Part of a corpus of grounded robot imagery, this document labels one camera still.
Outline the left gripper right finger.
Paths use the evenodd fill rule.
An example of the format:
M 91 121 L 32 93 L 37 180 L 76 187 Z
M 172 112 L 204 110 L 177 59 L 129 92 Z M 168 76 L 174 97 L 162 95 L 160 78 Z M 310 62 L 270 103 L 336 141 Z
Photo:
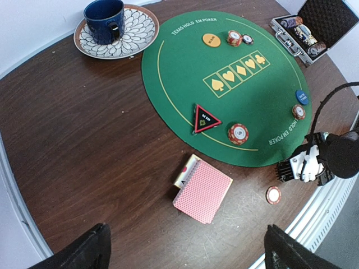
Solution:
M 265 268 L 340 267 L 310 252 L 276 225 L 268 225 L 264 236 Z

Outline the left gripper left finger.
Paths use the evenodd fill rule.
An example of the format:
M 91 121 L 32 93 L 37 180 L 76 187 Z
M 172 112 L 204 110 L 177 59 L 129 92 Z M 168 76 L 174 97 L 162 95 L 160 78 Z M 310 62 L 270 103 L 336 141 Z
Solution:
M 67 247 L 32 268 L 108 268 L 111 252 L 110 226 L 98 223 Z

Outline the red poker chip stack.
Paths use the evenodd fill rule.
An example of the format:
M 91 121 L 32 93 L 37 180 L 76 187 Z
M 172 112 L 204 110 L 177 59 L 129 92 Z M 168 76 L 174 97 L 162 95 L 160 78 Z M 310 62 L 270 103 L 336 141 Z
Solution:
M 271 205 L 276 205 L 281 201 L 281 191 L 276 186 L 271 186 L 266 191 L 266 200 Z

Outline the pink playing card deck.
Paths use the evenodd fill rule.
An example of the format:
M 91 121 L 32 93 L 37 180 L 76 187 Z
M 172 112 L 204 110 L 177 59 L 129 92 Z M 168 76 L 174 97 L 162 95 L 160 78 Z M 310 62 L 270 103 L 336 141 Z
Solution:
M 211 224 L 233 180 L 203 160 L 195 163 L 173 205 L 202 224 Z

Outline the red chips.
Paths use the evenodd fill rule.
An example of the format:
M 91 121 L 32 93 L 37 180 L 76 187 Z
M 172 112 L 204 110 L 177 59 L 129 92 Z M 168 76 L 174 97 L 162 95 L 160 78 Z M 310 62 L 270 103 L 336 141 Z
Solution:
M 242 35 L 234 30 L 229 30 L 227 35 L 227 43 L 230 46 L 238 47 L 242 43 Z
M 235 145 L 242 145 L 247 142 L 249 131 L 246 126 L 236 123 L 228 129 L 228 139 Z
M 306 112 L 302 105 L 296 104 L 292 107 L 292 115 L 298 120 L 303 120 L 306 117 Z

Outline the triangular black red dealer button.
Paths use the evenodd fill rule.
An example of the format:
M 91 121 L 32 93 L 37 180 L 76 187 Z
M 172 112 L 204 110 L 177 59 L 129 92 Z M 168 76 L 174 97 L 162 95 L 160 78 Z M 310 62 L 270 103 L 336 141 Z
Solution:
M 207 131 L 212 128 L 216 128 L 221 125 L 222 121 L 207 111 L 199 104 L 195 104 L 194 107 L 194 127 L 192 134 L 196 135 L 201 132 Z

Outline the blue small blind button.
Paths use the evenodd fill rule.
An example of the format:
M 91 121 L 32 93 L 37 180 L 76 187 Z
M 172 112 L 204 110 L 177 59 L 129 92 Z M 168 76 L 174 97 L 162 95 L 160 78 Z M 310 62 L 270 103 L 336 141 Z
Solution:
M 295 95 L 301 105 L 309 104 L 309 97 L 303 90 L 296 90 Z

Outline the brown chip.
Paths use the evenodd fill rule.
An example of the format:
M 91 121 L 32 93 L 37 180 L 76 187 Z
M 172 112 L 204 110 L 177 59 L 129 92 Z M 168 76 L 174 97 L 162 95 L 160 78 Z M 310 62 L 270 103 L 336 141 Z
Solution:
M 242 40 L 245 44 L 251 45 L 254 43 L 254 40 L 251 36 L 247 35 L 247 34 L 243 34 L 242 35 Z

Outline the orange big blind button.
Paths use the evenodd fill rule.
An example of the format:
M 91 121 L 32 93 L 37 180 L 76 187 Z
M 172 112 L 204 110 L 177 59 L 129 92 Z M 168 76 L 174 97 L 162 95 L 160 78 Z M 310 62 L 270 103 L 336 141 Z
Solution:
M 218 36 L 212 33 L 206 33 L 202 36 L 204 44 L 209 47 L 217 48 L 221 45 L 221 40 Z

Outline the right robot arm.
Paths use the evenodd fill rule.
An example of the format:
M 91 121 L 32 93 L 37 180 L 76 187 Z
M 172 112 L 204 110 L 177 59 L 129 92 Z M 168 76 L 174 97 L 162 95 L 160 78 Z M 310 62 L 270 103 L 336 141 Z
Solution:
M 326 162 L 329 170 L 339 178 L 348 179 L 358 173 L 358 130 L 326 138 Z

